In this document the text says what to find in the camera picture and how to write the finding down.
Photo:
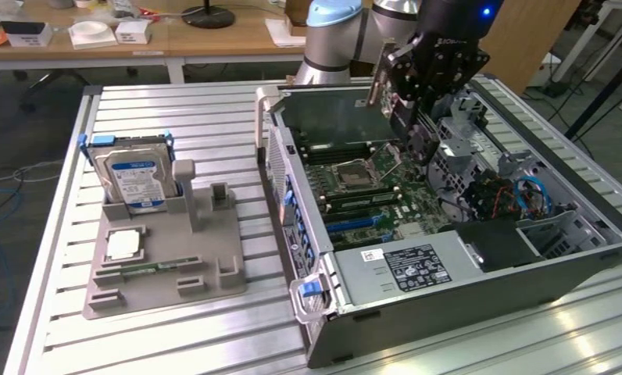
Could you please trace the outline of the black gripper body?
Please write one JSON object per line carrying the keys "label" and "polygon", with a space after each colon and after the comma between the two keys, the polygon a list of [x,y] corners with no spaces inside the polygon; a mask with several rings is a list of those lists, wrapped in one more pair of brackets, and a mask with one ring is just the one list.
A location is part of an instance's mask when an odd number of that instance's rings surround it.
{"label": "black gripper body", "polygon": [[423,1],[415,33],[420,36],[414,49],[419,88],[430,92],[432,68],[438,58],[458,50],[479,48],[502,8],[500,0]]}

